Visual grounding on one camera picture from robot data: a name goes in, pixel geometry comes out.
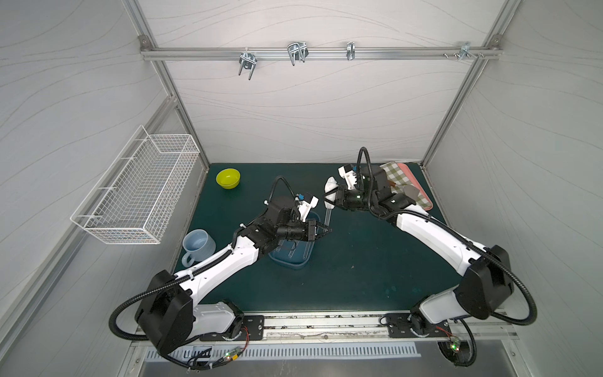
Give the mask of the clear test tube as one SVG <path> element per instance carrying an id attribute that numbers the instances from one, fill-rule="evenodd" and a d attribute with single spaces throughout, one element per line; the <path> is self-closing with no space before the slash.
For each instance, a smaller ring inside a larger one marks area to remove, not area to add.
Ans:
<path id="1" fill-rule="evenodd" d="M 298 250 L 299 244 L 300 244 L 300 242 L 297 240 L 292 240 L 289 242 L 289 245 L 287 246 L 287 257 L 289 259 L 293 259 L 296 251 Z"/>
<path id="2" fill-rule="evenodd" d="M 332 215 L 332 209 L 331 208 L 327 208 L 325 211 L 325 217 L 324 217 L 324 222 L 323 224 L 325 224 L 325 226 L 329 226 L 331 223 L 331 215 Z"/>

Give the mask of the white gauze wipe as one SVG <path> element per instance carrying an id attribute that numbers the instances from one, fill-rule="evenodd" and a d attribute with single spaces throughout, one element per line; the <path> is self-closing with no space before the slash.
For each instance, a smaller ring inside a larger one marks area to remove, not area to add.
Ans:
<path id="1" fill-rule="evenodd" d="M 324 195 L 323 201 L 325 203 L 325 207 L 328 210 L 332 210 L 335 208 L 335 201 L 337 197 L 337 191 L 339 189 L 339 184 L 335 180 L 334 177 L 329 177 L 324 186 Z"/>

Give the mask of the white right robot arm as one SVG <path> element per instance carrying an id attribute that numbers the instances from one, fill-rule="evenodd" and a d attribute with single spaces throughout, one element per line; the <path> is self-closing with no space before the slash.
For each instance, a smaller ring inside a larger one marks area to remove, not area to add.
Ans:
<path id="1" fill-rule="evenodd" d="M 381 167 L 339 168 L 340 184 L 330 177 L 324 186 L 326 207 L 362 210 L 413 236 L 438 254 L 461 281 L 416 304 L 408 318 L 411 328 L 426 336 L 445 320 L 474 317 L 485 320 L 513 294 L 516 287 L 508 253 L 487 248 L 436 220 L 417 202 L 420 191 L 410 185 L 397 188 Z"/>

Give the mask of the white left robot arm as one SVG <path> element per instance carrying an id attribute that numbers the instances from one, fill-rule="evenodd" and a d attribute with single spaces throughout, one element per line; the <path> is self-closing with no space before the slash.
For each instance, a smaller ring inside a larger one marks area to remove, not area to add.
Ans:
<path id="1" fill-rule="evenodd" d="M 155 293 L 141 300 L 135 320 L 159 354 L 168 355 L 187 342 L 219 335 L 235 339 L 243 328 L 243 313 L 232 303 L 204 304 L 218 285 L 286 241 L 314 242 L 330 229 L 310 218 L 319 204 L 315 196 L 272 199 L 265 211 L 239 228 L 231 244 L 203 262 L 174 275 L 157 273 Z"/>

